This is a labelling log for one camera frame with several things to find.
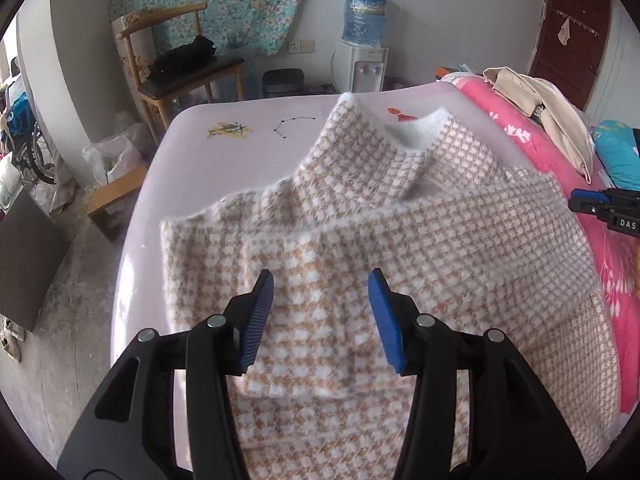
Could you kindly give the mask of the dark brown door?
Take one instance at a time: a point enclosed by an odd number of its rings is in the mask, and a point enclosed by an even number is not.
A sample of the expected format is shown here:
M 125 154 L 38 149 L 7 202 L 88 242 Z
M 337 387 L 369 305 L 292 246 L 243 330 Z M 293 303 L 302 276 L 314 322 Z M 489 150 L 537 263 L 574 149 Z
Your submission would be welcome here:
M 584 110 L 604 55 L 612 0 L 544 0 L 529 76 L 550 81 Z

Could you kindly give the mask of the small wooden stool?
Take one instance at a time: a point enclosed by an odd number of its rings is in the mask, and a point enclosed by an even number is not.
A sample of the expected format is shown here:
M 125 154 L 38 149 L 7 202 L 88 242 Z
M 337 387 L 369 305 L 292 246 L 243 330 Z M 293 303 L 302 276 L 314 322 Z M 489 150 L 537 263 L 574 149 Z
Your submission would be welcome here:
M 91 193 L 87 217 L 110 242 L 117 240 L 128 228 L 147 173 L 148 167 L 139 165 Z

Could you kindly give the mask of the lilac printed bed sheet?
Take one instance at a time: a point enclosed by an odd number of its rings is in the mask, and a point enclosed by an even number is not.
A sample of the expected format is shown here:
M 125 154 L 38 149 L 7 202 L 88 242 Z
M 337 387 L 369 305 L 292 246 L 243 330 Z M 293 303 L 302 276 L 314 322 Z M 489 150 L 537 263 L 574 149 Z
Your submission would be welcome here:
M 160 222 L 195 214 L 224 196 L 276 182 L 316 142 L 338 97 L 198 105 L 170 124 L 138 196 L 120 259 L 111 358 L 142 328 L 168 331 Z

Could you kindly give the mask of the blue water bottle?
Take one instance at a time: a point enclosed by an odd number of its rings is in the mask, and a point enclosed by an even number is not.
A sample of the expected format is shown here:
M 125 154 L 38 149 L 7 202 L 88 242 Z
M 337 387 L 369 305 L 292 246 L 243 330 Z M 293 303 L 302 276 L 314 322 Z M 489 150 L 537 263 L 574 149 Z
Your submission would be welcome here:
M 349 44 L 378 48 L 385 36 L 388 0 L 345 0 L 342 39 Z

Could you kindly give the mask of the beige white houndstooth coat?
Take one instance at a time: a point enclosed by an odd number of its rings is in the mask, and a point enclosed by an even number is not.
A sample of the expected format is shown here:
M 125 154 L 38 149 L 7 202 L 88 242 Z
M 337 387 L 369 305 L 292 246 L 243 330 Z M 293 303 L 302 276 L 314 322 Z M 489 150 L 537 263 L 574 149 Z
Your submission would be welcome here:
M 383 125 L 346 94 L 290 176 L 165 220 L 162 249 L 174 330 L 273 274 L 256 362 L 229 384 L 255 479 L 393 474 L 413 380 L 385 359 L 374 269 L 453 330 L 503 330 L 588 465 L 611 442 L 617 354 L 587 237 L 552 174 L 502 166 L 448 110 Z

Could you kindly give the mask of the black garment on chair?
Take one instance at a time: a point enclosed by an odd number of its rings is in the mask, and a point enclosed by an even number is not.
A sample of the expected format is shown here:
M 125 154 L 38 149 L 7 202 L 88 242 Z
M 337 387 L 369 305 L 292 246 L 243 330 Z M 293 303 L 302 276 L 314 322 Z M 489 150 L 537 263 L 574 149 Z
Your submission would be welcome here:
M 149 66 L 150 74 L 155 78 L 170 78 L 191 73 L 212 62 L 215 54 L 213 41 L 198 35 L 190 44 L 183 44 L 160 55 Z

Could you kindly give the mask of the white water dispenser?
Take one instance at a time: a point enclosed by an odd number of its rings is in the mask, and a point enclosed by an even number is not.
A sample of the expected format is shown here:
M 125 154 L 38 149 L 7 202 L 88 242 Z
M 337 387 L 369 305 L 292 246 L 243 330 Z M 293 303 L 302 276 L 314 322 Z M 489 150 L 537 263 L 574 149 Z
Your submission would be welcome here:
M 370 93 L 383 89 L 387 48 L 369 48 L 339 39 L 331 58 L 331 76 L 338 93 Z

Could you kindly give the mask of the clear plastic bag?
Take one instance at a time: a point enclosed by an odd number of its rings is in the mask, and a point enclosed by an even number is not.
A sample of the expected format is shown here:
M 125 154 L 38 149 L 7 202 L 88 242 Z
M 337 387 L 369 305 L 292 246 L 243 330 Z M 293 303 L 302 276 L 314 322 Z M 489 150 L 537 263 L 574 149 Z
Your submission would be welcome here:
M 135 122 L 121 133 L 88 144 L 82 150 L 82 157 L 91 168 L 96 186 L 104 186 L 142 165 L 152 147 L 148 126 Z

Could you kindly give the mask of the black waste bin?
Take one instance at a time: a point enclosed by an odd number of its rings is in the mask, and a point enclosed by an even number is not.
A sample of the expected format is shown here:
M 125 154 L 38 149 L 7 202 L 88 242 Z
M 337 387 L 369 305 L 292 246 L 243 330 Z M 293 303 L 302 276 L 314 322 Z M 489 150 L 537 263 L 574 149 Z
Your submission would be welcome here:
M 278 68 L 262 74 L 264 99 L 302 96 L 305 92 L 305 74 L 299 68 Z

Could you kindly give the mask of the teal pillow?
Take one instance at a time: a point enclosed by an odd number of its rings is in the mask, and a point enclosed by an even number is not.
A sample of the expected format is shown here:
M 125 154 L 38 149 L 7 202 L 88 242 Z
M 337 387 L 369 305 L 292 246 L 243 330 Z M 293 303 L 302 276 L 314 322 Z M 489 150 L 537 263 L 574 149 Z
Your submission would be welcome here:
M 639 128 L 618 120 L 600 122 L 593 142 L 604 169 L 616 188 L 640 190 Z

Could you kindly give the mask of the pink floral blanket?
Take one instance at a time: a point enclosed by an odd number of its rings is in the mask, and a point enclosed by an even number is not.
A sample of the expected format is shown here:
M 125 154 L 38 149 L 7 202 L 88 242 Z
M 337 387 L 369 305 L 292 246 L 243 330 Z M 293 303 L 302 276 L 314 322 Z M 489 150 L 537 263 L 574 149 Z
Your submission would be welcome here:
M 591 181 L 586 182 L 544 129 L 499 96 L 483 77 L 451 73 L 442 80 L 456 86 L 484 110 L 539 171 L 554 174 L 564 194 L 575 188 L 590 191 L 606 188 L 608 178 L 600 162 L 593 164 Z M 604 288 L 605 310 L 613 325 L 620 361 L 620 410 L 630 414 L 639 402 L 639 296 L 634 276 L 638 240 L 608 230 L 603 222 L 588 214 L 578 214 L 576 218 L 589 240 Z

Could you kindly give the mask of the blue bicycle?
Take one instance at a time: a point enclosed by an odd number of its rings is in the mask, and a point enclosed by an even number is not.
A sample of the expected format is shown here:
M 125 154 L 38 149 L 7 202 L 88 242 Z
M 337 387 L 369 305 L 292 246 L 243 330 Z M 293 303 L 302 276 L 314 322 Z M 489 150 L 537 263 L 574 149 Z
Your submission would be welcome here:
M 22 76 L 1 87 L 1 153 L 10 155 L 21 178 L 31 184 L 55 184 L 54 157 L 32 111 Z

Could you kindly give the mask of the wooden chair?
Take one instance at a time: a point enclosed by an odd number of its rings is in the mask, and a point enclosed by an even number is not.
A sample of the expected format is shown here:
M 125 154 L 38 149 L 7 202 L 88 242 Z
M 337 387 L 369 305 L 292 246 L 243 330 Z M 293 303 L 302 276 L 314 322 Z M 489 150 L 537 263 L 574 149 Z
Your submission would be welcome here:
M 200 2 L 188 4 L 187 6 L 175 6 L 174 8 L 157 10 L 143 15 L 142 18 L 124 27 L 124 29 L 116 35 L 116 38 L 126 46 L 127 60 L 132 76 L 134 77 L 134 90 L 136 90 L 136 95 L 141 101 L 143 118 L 150 129 L 152 139 L 156 145 L 162 142 L 163 135 L 158 132 L 156 128 L 151 112 L 153 107 L 158 110 L 160 121 L 163 126 L 167 128 L 172 122 L 172 102 L 180 98 L 180 96 L 185 96 L 198 88 L 202 88 L 205 90 L 207 101 L 211 103 L 214 100 L 212 83 L 230 75 L 234 77 L 236 99 L 240 102 L 244 100 L 244 58 L 237 54 L 220 54 L 217 52 L 217 49 L 213 61 L 200 70 L 194 70 L 194 72 L 170 78 L 155 78 L 149 74 L 148 78 L 142 79 L 140 76 L 131 37 L 137 32 L 142 32 L 142 30 L 164 24 L 186 14 L 193 16 L 195 37 L 198 35 L 204 36 L 200 13 L 206 9 L 207 4 Z

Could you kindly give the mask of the dark grey cabinet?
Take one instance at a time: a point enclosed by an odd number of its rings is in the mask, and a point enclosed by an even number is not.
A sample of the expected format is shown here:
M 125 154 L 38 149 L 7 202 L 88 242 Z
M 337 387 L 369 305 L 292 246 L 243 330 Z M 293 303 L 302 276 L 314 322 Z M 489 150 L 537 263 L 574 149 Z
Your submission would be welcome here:
M 70 241 L 25 190 L 0 226 L 1 314 L 33 332 Z

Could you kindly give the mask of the white wall socket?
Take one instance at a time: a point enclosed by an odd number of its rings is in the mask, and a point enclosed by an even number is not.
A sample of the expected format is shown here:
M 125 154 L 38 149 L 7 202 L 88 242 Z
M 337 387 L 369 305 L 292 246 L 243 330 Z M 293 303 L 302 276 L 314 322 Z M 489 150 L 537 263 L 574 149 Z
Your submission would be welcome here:
M 314 53 L 313 39 L 292 40 L 288 43 L 288 54 L 307 53 Z

